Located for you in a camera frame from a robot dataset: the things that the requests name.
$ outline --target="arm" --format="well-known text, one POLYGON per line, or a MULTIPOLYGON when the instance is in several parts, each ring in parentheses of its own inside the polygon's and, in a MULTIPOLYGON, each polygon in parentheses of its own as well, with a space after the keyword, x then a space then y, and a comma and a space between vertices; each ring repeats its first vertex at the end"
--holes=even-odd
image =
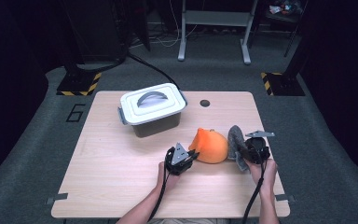
MULTIPOLYGON (((126 215, 124 215, 117 224, 145 224, 149 219, 158 200, 159 193, 161 191, 162 183, 164 181, 164 162, 160 162, 158 165, 158 180, 156 186, 150 191, 150 193, 135 207, 133 207, 126 215)), ((172 189, 177 181, 178 175, 170 175, 165 187, 165 193, 172 189)))
MULTIPOLYGON (((261 177, 261 167, 258 164, 251 163, 246 161, 249 166, 249 169, 252 174, 252 178, 254 182, 257 184, 258 180, 261 177)), ((274 194, 274 183, 275 183, 275 175, 278 171, 278 165, 273 159, 267 160, 267 167, 264 173, 264 181, 263 185, 260 188, 260 200, 261 200, 261 208, 260 208, 260 224, 274 224, 279 223, 278 216, 275 210, 275 194, 274 194)))

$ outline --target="forearm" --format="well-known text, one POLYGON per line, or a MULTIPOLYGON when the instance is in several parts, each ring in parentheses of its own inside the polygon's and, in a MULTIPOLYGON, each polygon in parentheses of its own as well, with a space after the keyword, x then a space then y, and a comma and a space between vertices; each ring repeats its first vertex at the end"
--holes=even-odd
POLYGON ((279 223, 277 212, 275 210, 275 198, 272 190, 260 190, 260 224, 279 223))
POLYGON ((155 187, 150 193, 126 215, 124 215, 118 224, 145 224, 150 218, 154 207, 158 201, 161 188, 155 187))

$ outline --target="container lid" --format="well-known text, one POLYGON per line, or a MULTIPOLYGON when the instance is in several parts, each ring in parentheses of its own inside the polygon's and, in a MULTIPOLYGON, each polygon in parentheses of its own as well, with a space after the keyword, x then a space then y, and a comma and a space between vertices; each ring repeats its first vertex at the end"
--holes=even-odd
POLYGON ((124 119, 131 125, 162 119, 186 107, 182 93, 172 83, 128 92, 121 96, 120 103, 124 119))

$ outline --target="gray carpet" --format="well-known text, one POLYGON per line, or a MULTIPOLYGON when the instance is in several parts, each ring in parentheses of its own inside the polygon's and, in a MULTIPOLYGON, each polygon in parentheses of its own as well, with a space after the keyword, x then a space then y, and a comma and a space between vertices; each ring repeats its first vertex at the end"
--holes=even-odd
MULTIPOLYGON (((294 195, 291 214, 282 223, 358 223, 358 167, 329 132, 301 76, 304 97, 268 96, 260 73, 283 72, 295 51, 283 58, 287 39, 258 35, 250 50, 252 64, 241 59, 240 37, 199 36, 187 43, 186 60, 177 61, 179 42, 170 48, 152 44, 131 49, 170 75, 183 91, 249 91, 279 164, 285 192, 294 195)), ((47 73, 45 101, 0 167, 0 223, 62 223, 45 204, 60 187, 90 109, 91 96, 58 96, 63 68, 47 73), (79 122, 65 122, 75 104, 79 122)), ((128 58, 103 72, 96 91, 135 91, 167 82, 156 71, 128 58)), ((67 223, 115 223, 114 219, 70 219, 67 223)), ((238 219, 231 223, 240 223, 238 219)))

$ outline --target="white plastic container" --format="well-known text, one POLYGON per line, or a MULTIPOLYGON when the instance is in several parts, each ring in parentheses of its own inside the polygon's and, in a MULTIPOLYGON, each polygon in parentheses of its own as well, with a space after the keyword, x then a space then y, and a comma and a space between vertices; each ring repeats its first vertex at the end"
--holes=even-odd
POLYGON ((174 128, 187 106, 185 96, 172 83, 131 91, 120 99, 118 114, 130 124, 138 137, 146 137, 174 128))

